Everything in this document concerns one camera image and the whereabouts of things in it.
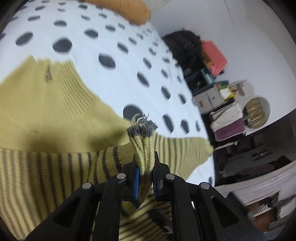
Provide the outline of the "yellow grey-striped knit sweater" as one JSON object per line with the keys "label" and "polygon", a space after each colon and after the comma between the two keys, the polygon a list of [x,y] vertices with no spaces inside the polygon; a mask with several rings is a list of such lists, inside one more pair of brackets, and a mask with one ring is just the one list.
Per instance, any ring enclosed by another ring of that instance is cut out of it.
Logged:
{"label": "yellow grey-striped knit sweater", "polygon": [[28,57],[1,83],[1,218],[23,240],[83,183],[103,183],[136,161],[140,206],[123,205],[119,239],[165,240],[148,217],[153,208],[171,214],[152,197],[154,153],[188,178],[212,150],[205,138],[167,138],[120,118],[72,62]]}

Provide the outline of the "white and purple bag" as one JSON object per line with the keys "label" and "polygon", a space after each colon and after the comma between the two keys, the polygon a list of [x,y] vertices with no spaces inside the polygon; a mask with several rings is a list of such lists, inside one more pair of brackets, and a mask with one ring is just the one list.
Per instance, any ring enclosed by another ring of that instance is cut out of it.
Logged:
{"label": "white and purple bag", "polygon": [[215,141],[221,142],[234,136],[245,134],[243,112],[237,102],[233,102],[217,111],[210,112],[210,128]]}

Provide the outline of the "white storage drawer unit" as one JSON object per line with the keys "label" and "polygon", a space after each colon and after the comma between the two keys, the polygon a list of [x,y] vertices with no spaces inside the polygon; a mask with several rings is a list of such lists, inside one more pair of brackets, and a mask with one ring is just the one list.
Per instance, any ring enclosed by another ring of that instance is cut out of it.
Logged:
{"label": "white storage drawer unit", "polygon": [[212,87],[194,97],[200,114],[206,114],[223,104],[222,96],[217,87]]}

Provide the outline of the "white black-dotted bed cover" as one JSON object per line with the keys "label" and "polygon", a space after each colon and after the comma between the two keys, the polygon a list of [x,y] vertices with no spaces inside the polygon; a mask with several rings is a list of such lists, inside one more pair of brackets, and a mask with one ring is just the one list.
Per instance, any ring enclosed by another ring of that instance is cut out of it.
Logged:
{"label": "white black-dotted bed cover", "polygon": [[[148,117],[167,138],[208,135],[182,70],[156,29],[78,1],[9,1],[1,12],[1,83],[28,57],[70,61],[120,118]],[[186,181],[215,181],[212,153]]]}

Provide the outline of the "round woven straw basket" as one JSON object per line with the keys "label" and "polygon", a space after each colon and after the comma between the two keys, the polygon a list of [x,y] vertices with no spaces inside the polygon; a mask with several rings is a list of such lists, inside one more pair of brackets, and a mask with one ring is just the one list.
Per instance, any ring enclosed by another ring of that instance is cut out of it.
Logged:
{"label": "round woven straw basket", "polygon": [[264,126],[269,117],[270,105],[263,97],[254,97],[244,105],[243,120],[245,125],[251,130]]}

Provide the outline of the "black fluffy bag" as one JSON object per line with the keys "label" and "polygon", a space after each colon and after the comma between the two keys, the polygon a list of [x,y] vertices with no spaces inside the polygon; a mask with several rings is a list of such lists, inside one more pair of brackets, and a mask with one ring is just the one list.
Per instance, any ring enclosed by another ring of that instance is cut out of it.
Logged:
{"label": "black fluffy bag", "polygon": [[203,57],[200,36],[188,30],[182,30],[165,35],[162,39],[183,70],[201,69]]}

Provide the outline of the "orange fuzzy pillow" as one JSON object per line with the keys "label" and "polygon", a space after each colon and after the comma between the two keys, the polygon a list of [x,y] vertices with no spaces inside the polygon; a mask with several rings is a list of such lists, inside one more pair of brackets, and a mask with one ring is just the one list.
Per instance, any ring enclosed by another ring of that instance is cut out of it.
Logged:
{"label": "orange fuzzy pillow", "polygon": [[85,0],[79,2],[113,10],[135,25],[144,25],[151,19],[151,10],[141,0]]}

